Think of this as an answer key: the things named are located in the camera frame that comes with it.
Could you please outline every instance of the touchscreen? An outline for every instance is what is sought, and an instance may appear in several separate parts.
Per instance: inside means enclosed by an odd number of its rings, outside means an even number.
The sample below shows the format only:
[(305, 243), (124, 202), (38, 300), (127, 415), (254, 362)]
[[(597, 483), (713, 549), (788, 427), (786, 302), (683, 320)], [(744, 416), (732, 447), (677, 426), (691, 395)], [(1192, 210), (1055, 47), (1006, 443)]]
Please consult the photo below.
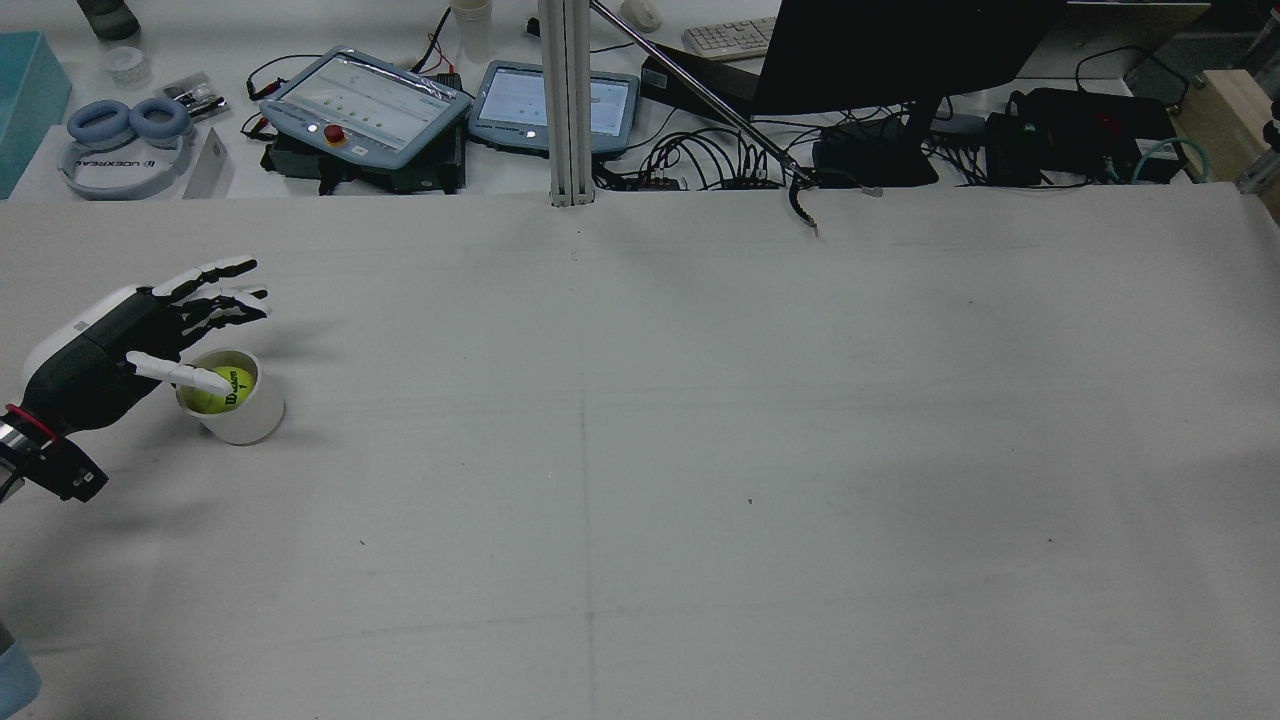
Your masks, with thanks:
[[(622, 133), (626, 106), (627, 83), (591, 78), (591, 132)], [(547, 96), (541, 73), (499, 68), (489, 83), (480, 119), (545, 127)]]
[(430, 90), (346, 55), (335, 55), (282, 99), (393, 150), (402, 150), (449, 108)]

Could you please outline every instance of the teal box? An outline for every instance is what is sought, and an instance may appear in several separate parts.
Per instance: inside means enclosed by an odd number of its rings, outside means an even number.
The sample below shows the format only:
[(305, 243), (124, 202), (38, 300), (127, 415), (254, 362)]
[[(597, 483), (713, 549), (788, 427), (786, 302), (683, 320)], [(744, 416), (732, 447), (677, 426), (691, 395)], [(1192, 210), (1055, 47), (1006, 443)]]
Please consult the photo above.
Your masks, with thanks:
[(0, 33), (0, 200), (18, 184), (49, 126), (63, 122), (70, 92), (44, 35)]

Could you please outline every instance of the computer mouse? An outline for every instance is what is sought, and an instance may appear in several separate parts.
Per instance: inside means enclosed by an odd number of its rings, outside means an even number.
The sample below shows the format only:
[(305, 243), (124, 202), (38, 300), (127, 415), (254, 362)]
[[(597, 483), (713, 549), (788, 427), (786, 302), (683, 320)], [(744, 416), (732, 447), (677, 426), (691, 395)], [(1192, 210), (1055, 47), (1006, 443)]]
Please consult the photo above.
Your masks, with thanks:
[(622, 6), (618, 9), (622, 12), (622, 19), (639, 31), (653, 32), (662, 27), (662, 15), (649, 0), (622, 0)]

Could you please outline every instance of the monitor stand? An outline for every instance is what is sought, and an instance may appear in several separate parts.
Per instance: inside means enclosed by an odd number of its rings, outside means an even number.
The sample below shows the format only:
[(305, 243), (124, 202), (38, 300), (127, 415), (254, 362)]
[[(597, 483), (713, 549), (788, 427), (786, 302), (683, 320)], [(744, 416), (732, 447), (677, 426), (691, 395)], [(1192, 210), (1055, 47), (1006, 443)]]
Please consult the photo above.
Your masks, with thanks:
[(920, 150), (938, 101), (916, 102), (904, 126), (897, 118), (846, 120), (824, 128), (813, 146), (822, 187), (919, 187), (938, 182)]

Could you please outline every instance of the tennis ball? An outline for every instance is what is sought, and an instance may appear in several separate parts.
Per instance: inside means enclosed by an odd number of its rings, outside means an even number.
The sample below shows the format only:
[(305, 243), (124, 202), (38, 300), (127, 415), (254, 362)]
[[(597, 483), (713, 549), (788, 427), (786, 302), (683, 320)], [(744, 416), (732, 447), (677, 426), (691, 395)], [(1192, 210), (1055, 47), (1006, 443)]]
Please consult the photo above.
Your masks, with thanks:
[(248, 393), (253, 392), (253, 375), (251, 375), (248, 370), (223, 365), (220, 368), (214, 368), (214, 372), (221, 375), (227, 382), (232, 383), (230, 395), (223, 396), (205, 392), (202, 389), (193, 389), (187, 397), (187, 407), (206, 415), (225, 413), (236, 407), (237, 404), (243, 402), (244, 398), (248, 397)]

